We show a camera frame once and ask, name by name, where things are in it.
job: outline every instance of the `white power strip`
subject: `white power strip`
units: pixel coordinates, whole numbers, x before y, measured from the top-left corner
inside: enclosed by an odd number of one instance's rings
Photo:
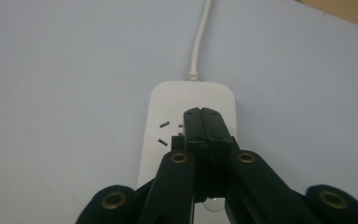
[[[171,150],[172,136],[183,134],[183,114],[194,107],[218,111],[231,136],[237,137],[235,98],[226,86],[195,81],[157,85],[150,96],[138,188],[156,176],[162,157]],[[197,203],[194,223],[228,223],[224,200]]]

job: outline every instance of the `white table surface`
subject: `white table surface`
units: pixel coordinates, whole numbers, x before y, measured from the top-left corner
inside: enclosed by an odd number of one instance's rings
[[[136,186],[149,94],[182,80],[203,1],[0,1],[0,223],[74,223]],[[289,0],[216,0],[205,81],[293,189],[358,199],[358,26]]]

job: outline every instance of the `black metal frame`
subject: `black metal frame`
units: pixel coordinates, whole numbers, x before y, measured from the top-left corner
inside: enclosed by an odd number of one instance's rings
[[[256,153],[240,150],[222,116],[209,108],[184,114],[184,136],[154,180],[136,191],[113,186],[98,192],[77,224],[189,224],[194,203],[226,198],[230,223],[358,224],[358,201],[340,189],[291,190]]]

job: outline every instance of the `white cable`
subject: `white cable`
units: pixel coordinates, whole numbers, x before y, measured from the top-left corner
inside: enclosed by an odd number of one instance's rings
[[[191,54],[191,69],[187,74],[187,81],[200,81],[200,73],[197,67],[197,62],[200,53],[200,44],[202,35],[205,30],[206,21],[208,20],[209,11],[211,10],[212,0],[205,1],[205,7],[202,13],[199,30],[197,31],[196,40],[194,41],[193,52]]]

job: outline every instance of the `cable strain relief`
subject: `cable strain relief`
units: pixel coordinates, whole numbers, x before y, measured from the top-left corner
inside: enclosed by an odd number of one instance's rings
[[[201,81],[199,72],[189,72],[187,74],[187,81]]]

